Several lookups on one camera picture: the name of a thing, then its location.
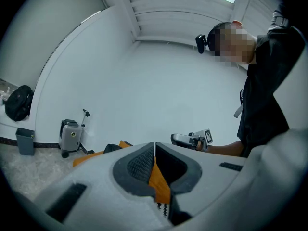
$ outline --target person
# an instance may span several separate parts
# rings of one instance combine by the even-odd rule
[[[237,111],[238,115],[242,113],[237,133],[240,140],[226,146],[209,146],[206,152],[248,157],[254,147],[289,129],[273,96],[305,45],[291,27],[289,15],[286,6],[280,4],[263,36],[252,36],[238,21],[219,23],[209,32],[207,45],[216,57],[249,66]]]

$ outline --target marble floor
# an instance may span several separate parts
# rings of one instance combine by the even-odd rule
[[[73,168],[73,161],[85,154],[62,158],[58,148],[35,148],[34,156],[20,155],[16,146],[0,144],[0,167],[11,188],[30,200]]]

